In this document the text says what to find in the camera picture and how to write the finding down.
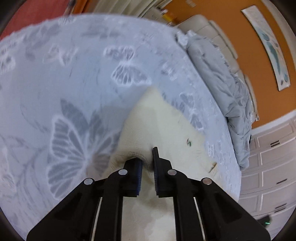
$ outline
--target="silver screw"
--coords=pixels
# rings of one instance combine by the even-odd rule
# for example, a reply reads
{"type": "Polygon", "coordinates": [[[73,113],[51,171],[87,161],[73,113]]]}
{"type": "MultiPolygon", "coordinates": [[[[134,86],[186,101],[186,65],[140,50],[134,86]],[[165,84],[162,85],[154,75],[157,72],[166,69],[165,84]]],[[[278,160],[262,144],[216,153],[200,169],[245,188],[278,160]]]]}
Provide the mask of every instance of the silver screw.
{"type": "Polygon", "coordinates": [[[174,175],[177,174],[177,171],[174,170],[174,169],[170,169],[170,170],[168,170],[168,174],[171,175],[171,176],[174,176],[174,175]]]}
{"type": "Polygon", "coordinates": [[[85,185],[90,185],[90,184],[93,183],[93,180],[92,180],[91,178],[87,178],[87,179],[84,180],[83,183],[84,183],[85,185]]]}
{"type": "Polygon", "coordinates": [[[204,179],[202,180],[202,182],[203,182],[205,185],[210,185],[210,184],[212,183],[212,180],[206,177],[206,178],[204,178],[204,179]]]}
{"type": "Polygon", "coordinates": [[[118,174],[119,174],[119,175],[126,175],[127,173],[128,173],[128,171],[125,170],[125,169],[120,169],[120,170],[118,171],[118,174]]]}

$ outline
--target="drawer handle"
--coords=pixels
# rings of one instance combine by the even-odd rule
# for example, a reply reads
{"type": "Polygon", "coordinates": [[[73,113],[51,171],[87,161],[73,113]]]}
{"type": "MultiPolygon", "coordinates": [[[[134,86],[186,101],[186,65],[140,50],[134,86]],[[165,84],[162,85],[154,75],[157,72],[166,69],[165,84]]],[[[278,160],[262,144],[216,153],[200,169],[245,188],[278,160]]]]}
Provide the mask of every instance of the drawer handle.
{"type": "Polygon", "coordinates": [[[275,142],[272,142],[272,143],[270,143],[270,145],[272,145],[272,144],[274,144],[274,143],[277,143],[277,142],[279,142],[279,140],[277,140],[277,141],[275,141],[275,142]]]}
{"type": "Polygon", "coordinates": [[[279,207],[282,207],[282,206],[285,206],[285,205],[287,205],[287,204],[285,203],[285,204],[283,204],[283,205],[280,205],[280,206],[276,207],[275,209],[277,209],[277,208],[279,208],[279,207]]]}
{"type": "Polygon", "coordinates": [[[276,144],[274,144],[274,145],[272,145],[272,146],[270,146],[270,147],[274,147],[274,146],[277,146],[277,145],[279,145],[280,143],[276,143],[276,144]]]}
{"type": "Polygon", "coordinates": [[[283,183],[283,182],[285,182],[285,181],[287,181],[288,179],[286,178],[286,179],[284,179],[284,180],[282,180],[282,181],[280,181],[280,182],[277,182],[276,184],[280,184],[280,183],[283,183]]]}
{"type": "Polygon", "coordinates": [[[282,211],[282,210],[285,210],[285,209],[286,209],[286,207],[281,208],[280,210],[276,210],[276,211],[274,211],[274,213],[277,213],[277,212],[282,211]]]}

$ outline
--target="red floor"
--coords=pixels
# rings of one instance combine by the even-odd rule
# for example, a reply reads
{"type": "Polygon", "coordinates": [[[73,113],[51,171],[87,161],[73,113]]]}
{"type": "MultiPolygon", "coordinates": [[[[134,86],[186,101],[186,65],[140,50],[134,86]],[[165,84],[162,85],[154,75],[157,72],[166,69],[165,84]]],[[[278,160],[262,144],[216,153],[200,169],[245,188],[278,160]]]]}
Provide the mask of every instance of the red floor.
{"type": "Polygon", "coordinates": [[[69,0],[27,0],[9,21],[0,39],[30,24],[62,16],[68,2],[69,0]]]}

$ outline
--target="beige curtain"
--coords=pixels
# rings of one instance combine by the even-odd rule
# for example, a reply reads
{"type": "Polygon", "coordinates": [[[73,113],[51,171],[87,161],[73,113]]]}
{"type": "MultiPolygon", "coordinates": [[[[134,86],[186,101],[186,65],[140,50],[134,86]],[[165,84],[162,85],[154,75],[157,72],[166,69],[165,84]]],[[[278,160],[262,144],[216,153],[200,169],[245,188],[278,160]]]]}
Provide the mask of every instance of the beige curtain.
{"type": "Polygon", "coordinates": [[[94,12],[142,17],[152,6],[166,5],[170,1],[171,0],[99,0],[94,12]]]}

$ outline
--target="butterfly pattern bedding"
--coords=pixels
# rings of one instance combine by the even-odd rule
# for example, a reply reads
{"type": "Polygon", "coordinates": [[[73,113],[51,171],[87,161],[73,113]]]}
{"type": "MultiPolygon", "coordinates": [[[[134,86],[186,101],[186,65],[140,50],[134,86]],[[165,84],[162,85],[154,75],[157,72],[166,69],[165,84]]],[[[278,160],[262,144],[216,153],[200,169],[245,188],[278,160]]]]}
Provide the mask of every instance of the butterfly pattern bedding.
{"type": "Polygon", "coordinates": [[[225,190],[238,199],[241,173],[226,120],[177,31],[80,15],[0,42],[0,206],[24,239],[84,178],[100,179],[150,85],[205,135],[225,190]]]}

